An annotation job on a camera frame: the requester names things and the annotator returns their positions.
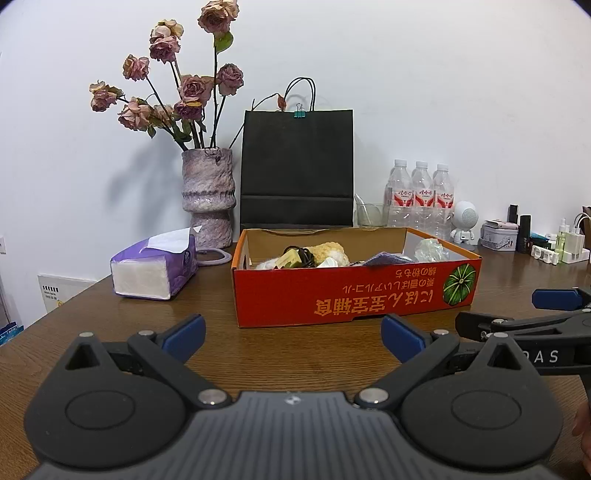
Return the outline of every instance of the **finger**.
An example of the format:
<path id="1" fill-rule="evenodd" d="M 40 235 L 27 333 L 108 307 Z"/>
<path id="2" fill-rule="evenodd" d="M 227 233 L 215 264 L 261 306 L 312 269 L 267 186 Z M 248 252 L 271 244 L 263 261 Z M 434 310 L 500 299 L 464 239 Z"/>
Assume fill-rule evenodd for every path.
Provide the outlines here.
<path id="1" fill-rule="evenodd" d="M 591 430 L 587 430 L 581 437 L 581 450 L 591 460 Z"/>
<path id="2" fill-rule="evenodd" d="M 589 457 L 583 457 L 583 466 L 585 467 L 585 470 L 587 470 L 587 473 L 591 475 L 591 459 L 589 459 Z"/>
<path id="3" fill-rule="evenodd" d="M 573 436 L 581 435 L 591 426 L 591 412 L 589 411 L 589 402 L 586 401 L 579 406 L 574 416 Z"/>

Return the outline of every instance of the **purple textured vase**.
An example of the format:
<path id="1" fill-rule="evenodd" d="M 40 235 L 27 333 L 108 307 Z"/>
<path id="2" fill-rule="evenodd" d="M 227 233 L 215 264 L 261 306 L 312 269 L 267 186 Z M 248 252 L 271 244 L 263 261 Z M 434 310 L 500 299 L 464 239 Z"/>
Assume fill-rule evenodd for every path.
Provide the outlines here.
<path id="1" fill-rule="evenodd" d="M 201 225 L 197 247 L 226 248 L 232 244 L 230 210 L 236 206 L 232 150 L 202 148 L 183 152 L 183 210 L 191 226 Z"/>

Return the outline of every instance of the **blue gripper pad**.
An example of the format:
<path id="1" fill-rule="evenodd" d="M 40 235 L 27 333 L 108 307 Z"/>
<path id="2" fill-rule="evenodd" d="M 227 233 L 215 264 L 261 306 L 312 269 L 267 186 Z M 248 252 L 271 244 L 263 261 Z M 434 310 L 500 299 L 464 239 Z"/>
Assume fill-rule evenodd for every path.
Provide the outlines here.
<path id="1" fill-rule="evenodd" d="M 531 302 L 537 309 L 578 310 L 583 307 L 583 298 L 575 289 L 547 290 L 539 288 L 531 294 Z"/>
<path id="2" fill-rule="evenodd" d="M 382 343 L 398 360 L 407 362 L 431 343 L 428 333 L 422 332 L 398 316 L 382 319 Z"/>
<path id="3" fill-rule="evenodd" d="M 205 319 L 198 315 L 168 335 L 162 343 L 162 350 L 179 362 L 185 363 L 201 348 L 204 341 Z"/>

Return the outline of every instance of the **wall outlet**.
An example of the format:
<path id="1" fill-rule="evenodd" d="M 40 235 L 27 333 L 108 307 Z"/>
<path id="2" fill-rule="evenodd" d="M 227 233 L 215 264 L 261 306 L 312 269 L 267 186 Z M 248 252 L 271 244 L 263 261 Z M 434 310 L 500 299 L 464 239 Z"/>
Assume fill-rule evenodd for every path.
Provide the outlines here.
<path id="1" fill-rule="evenodd" d="M 54 277 L 53 275 L 38 275 L 37 278 L 47 313 L 96 283 L 93 280 Z"/>

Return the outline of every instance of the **plastic bottle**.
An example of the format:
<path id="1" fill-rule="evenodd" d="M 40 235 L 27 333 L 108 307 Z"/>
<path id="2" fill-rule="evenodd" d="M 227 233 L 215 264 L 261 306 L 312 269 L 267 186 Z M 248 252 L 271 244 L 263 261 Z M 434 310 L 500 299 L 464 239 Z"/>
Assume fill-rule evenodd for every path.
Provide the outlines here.
<path id="1" fill-rule="evenodd" d="M 558 235 L 556 235 L 556 247 L 554 247 L 554 251 L 558 253 L 558 261 L 562 261 L 562 257 L 564 256 L 564 242 L 566 240 L 566 232 L 570 230 L 569 226 L 566 224 L 566 219 L 562 219 L 562 223 L 560 227 L 558 227 Z"/>
<path id="2" fill-rule="evenodd" d="M 449 241 L 453 229 L 453 183 L 449 177 L 449 167 L 445 163 L 437 164 L 437 171 L 433 176 L 433 190 L 435 190 L 433 235 Z"/>
<path id="3" fill-rule="evenodd" d="M 394 160 L 394 168 L 386 184 L 384 205 L 390 205 L 388 226 L 410 226 L 414 192 L 406 167 L 406 160 Z"/>
<path id="4" fill-rule="evenodd" d="M 426 161 L 418 161 L 413 175 L 413 228 L 425 233 L 433 233 L 431 214 L 435 195 L 433 181 L 427 171 Z"/>

